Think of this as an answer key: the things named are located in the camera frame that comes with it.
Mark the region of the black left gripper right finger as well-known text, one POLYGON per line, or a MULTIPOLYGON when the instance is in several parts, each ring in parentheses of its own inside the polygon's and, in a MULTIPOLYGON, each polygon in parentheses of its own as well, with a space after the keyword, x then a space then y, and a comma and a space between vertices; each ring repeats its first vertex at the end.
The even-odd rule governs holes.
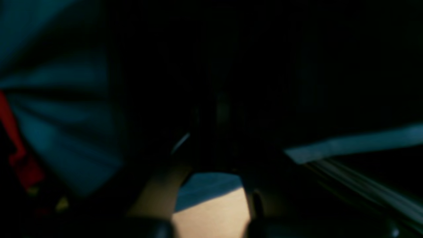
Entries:
POLYGON ((397 225, 309 166, 259 161, 239 170, 247 238, 396 238, 397 225))

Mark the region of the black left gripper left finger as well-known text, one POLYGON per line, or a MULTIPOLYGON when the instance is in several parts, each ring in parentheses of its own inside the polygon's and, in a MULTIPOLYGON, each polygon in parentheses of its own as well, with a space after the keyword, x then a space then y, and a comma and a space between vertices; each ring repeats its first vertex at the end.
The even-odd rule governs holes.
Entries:
POLYGON ((132 238, 179 238, 172 222, 178 192, 192 172, 192 166, 178 156, 190 139, 187 132, 169 150, 149 158, 142 189, 126 212, 126 226, 132 238))

